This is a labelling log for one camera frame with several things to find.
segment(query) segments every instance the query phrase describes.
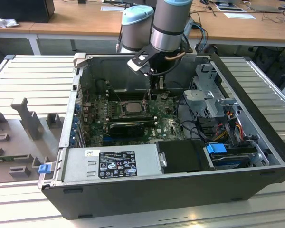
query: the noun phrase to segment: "motherboard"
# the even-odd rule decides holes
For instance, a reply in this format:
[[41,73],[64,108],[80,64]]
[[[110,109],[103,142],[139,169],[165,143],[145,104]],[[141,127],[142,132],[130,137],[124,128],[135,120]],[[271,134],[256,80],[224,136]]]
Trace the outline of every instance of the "motherboard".
[[175,116],[176,97],[110,100],[108,94],[98,94],[87,97],[86,101],[83,109],[89,147],[185,139]]

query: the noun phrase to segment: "warning label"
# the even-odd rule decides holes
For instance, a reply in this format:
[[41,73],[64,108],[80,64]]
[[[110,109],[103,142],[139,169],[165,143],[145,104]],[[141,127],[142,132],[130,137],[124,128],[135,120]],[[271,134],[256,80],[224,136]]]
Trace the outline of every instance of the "warning label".
[[99,172],[101,179],[137,176],[134,151],[99,153]]

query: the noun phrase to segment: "black computer case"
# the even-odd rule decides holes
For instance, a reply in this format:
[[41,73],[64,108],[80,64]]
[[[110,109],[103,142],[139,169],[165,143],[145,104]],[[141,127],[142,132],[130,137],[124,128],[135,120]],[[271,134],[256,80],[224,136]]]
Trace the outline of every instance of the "black computer case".
[[48,23],[54,14],[53,0],[0,0],[0,18]]

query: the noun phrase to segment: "paper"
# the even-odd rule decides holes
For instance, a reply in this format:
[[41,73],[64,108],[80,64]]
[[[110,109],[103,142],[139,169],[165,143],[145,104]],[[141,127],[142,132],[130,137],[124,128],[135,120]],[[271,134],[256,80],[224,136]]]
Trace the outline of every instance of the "paper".
[[6,27],[13,27],[13,26],[18,26],[19,24],[17,23],[16,20],[13,19],[2,19],[0,18],[0,27],[6,28]]
[[102,6],[100,8],[101,11],[114,11],[114,12],[123,12],[124,7],[119,6]]
[[228,18],[239,18],[239,19],[256,19],[251,14],[244,13],[224,13]]

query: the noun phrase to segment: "black plastic cover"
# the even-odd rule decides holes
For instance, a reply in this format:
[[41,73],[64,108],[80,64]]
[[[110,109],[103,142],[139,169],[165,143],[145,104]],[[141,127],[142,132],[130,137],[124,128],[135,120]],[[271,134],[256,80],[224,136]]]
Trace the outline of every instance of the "black plastic cover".
[[200,140],[159,141],[158,153],[163,153],[167,167],[163,173],[208,171],[203,142]]

